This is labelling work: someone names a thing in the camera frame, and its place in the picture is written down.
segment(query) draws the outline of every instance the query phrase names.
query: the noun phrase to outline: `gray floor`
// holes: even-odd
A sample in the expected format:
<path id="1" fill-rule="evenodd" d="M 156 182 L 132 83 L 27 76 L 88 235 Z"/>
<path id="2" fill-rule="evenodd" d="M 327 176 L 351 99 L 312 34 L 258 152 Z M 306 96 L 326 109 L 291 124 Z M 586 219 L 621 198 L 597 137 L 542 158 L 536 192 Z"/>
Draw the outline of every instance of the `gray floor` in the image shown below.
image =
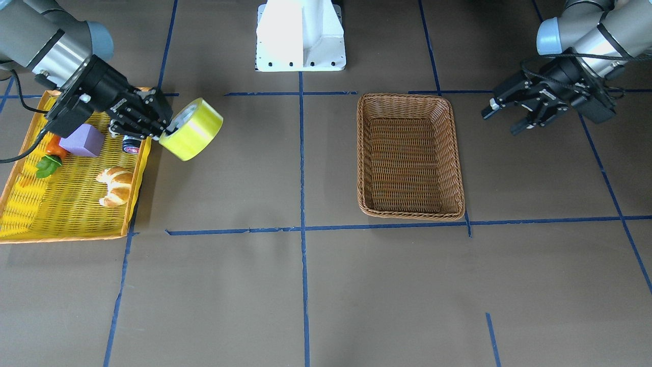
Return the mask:
<path id="1" fill-rule="evenodd" d="M 189 162 L 155 146 L 128 238 L 0 246 L 0 365 L 652 363 L 649 64 L 603 125 L 480 117 L 563 1 L 345 1 L 346 70 L 303 75 L 254 71 L 260 0 L 60 3 L 106 24 L 132 84 L 226 120 Z M 357 207 L 356 102 L 409 91 L 453 105 L 466 221 Z M 31 119 L 14 95 L 1 157 Z"/>

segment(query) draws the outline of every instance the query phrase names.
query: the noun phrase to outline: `purple foam block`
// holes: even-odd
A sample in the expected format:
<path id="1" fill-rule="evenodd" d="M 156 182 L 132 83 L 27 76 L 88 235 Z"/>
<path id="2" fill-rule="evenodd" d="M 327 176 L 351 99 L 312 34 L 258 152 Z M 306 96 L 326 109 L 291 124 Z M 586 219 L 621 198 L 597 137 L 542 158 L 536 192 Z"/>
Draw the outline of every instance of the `purple foam block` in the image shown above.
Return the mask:
<path id="1" fill-rule="evenodd" d="M 98 157 L 104 144 L 104 135 L 95 126 L 82 124 L 67 138 L 61 138 L 59 146 L 80 157 Z"/>

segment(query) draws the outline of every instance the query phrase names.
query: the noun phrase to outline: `yellow plastic basket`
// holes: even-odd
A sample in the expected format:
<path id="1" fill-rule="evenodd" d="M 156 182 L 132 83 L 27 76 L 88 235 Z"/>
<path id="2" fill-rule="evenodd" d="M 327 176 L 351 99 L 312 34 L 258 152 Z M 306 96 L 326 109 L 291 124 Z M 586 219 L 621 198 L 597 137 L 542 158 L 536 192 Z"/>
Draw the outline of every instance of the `yellow plastic basket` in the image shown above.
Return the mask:
<path id="1" fill-rule="evenodd" d="M 49 110 L 58 93 L 47 91 L 38 108 Z M 0 197 L 0 244 L 107 240 L 126 236 L 138 199 L 138 189 L 147 164 L 151 139 L 141 143 L 138 155 L 122 151 L 122 139 L 111 138 L 107 114 L 93 114 L 87 121 L 105 135 L 99 157 L 69 154 L 52 176 L 35 177 L 36 164 L 45 155 L 52 137 L 47 134 L 38 147 L 14 164 Z M 35 114 L 21 152 L 35 140 L 45 126 L 42 114 Z M 105 168 L 121 166 L 134 173 L 132 190 L 125 205 L 106 208 L 99 199 L 106 195 L 106 184 L 95 180 Z"/>

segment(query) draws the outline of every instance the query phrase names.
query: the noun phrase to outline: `brown wicker basket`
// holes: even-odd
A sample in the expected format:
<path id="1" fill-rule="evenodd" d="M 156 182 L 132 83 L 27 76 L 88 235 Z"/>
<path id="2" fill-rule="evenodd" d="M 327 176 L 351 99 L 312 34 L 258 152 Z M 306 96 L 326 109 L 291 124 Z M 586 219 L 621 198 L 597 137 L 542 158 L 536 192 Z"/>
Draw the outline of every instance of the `brown wicker basket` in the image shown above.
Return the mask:
<path id="1" fill-rule="evenodd" d="M 358 101 L 358 203 L 374 217 L 464 216 L 451 104 L 429 95 L 369 93 Z"/>

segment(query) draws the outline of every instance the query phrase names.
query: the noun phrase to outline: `toy croissant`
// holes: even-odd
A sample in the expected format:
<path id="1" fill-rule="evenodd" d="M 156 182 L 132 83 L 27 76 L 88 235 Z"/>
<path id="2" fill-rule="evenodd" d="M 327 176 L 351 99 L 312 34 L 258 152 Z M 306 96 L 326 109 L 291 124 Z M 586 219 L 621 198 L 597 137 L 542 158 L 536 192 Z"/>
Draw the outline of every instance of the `toy croissant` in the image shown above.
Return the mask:
<path id="1" fill-rule="evenodd" d="M 115 207 L 126 203 L 131 192 L 133 177 L 133 173 L 120 166 L 103 170 L 96 180 L 107 185 L 108 193 L 100 199 L 100 205 Z"/>

